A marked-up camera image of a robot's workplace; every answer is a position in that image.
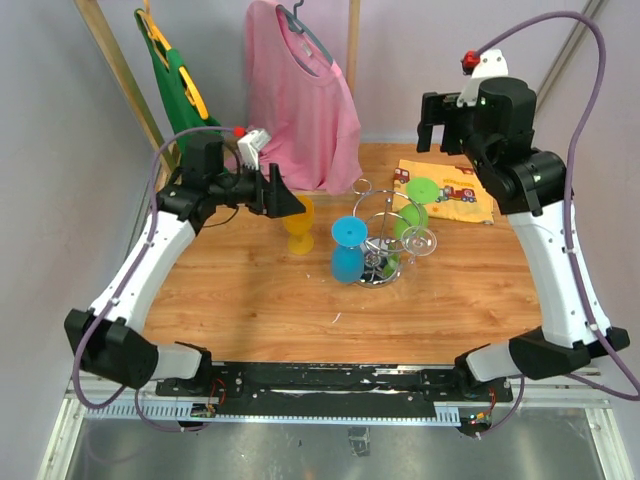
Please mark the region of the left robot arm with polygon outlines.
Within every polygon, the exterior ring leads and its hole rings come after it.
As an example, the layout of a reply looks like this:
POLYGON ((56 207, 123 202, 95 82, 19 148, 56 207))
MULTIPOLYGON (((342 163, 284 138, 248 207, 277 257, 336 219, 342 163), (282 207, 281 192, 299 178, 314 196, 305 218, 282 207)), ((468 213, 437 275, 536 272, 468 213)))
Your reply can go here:
POLYGON ((194 129, 180 166, 155 196, 133 250, 105 290, 85 310, 73 309, 64 328, 74 352, 72 380, 87 372, 138 390, 150 381, 175 380, 190 394, 214 383, 211 354, 195 345, 156 345, 143 336, 150 307, 185 249, 220 206, 284 218, 305 212, 276 164, 262 173, 259 154, 270 140, 263 129, 242 136, 224 170, 222 136, 194 129))

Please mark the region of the orange plastic wine glass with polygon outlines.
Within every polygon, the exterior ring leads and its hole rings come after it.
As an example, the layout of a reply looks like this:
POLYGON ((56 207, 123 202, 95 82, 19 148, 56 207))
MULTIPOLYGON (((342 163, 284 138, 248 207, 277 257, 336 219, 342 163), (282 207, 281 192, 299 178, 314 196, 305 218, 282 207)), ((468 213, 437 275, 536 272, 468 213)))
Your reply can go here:
POLYGON ((306 255, 314 247, 311 228, 315 219, 315 209, 310 197, 298 195, 297 199, 304 205, 305 211, 301 214, 285 217, 283 225, 289 234, 288 250, 295 255, 306 255))

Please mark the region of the green plastic wine glass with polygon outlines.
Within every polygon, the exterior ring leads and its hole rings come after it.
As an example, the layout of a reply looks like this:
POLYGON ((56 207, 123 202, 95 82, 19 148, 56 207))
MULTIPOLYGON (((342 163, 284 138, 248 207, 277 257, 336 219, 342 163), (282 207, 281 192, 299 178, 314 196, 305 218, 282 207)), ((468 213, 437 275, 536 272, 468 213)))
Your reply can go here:
POLYGON ((428 227, 429 214, 426 205, 434 203, 439 197, 439 187, 431 179, 416 177, 406 185, 409 202, 398 212, 394 224, 394 236, 400 240, 410 227, 428 227))

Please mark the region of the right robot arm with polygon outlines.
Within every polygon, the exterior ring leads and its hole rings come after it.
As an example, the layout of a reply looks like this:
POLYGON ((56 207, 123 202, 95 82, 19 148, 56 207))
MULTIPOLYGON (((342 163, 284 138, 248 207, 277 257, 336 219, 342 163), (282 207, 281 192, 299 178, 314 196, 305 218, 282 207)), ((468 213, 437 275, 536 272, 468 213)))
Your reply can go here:
POLYGON ((441 152, 469 159, 516 233, 542 314, 536 329, 456 358, 453 387, 466 400, 480 397, 495 379, 571 375, 630 344, 628 332, 611 325, 590 284, 572 224, 565 163, 532 145, 536 101, 527 83, 512 77, 482 81, 473 105, 458 93, 427 92, 421 100, 418 151, 430 150, 432 130, 442 126, 441 152))

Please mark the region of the blue plastic wine glass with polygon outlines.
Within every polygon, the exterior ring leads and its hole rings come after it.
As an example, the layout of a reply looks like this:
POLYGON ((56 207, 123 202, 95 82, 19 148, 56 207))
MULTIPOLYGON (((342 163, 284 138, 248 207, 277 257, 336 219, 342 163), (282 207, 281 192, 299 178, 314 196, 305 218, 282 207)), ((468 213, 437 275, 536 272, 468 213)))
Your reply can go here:
POLYGON ((344 216, 331 228, 336 247, 331 256, 331 273, 344 284, 357 282, 364 273, 364 253, 361 245, 367 239, 366 224, 358 217, 344 216))

